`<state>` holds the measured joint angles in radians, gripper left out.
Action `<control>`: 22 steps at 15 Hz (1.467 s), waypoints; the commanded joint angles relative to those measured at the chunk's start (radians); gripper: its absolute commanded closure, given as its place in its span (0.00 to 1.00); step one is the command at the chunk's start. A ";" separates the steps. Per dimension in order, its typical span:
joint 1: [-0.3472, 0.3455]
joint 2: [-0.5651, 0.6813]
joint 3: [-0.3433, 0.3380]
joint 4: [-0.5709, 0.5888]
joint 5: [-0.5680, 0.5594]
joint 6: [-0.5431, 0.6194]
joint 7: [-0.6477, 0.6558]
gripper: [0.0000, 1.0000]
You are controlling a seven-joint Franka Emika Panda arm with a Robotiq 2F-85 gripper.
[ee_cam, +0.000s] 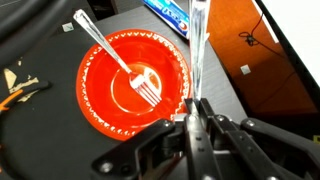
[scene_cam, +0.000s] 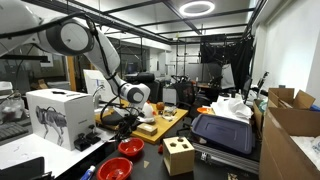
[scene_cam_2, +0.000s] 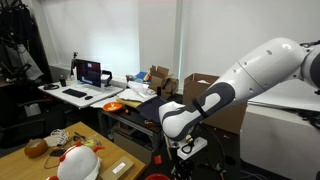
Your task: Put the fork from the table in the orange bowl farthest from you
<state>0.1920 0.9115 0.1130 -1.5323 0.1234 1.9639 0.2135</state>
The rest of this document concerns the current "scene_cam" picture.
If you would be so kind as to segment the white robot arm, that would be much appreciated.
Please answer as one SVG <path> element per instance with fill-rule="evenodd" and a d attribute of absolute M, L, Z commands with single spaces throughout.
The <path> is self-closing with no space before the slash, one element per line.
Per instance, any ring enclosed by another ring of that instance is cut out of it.
<path fill-rule="evenodd" d="M 44 20 L 21 0 L 0 0 L 0 56 L 24 44 L 56 55 L 86 56 L 108 81 L 112 93 L 128 102 L 129 114 L 119 123 L 118 135 L 127 137 L 132 133 L 150 89 L 118 76 L 120 57 L 90 16 L 75 12 Z"/>

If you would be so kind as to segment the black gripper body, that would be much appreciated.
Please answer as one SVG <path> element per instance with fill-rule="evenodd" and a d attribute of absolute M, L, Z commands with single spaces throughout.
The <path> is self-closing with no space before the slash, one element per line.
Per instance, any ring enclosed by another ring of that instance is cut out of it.
<path fill-rule="evenodd" d="M 122 118 L 119 121 L 119 128 L 117 132 L 118 137 L 129 137 L 133 131 L 137 129 L 137 126 L 141 124 L 138 120 L 138 116 L 132 114 L 127 108 L 120 110 Z"/>

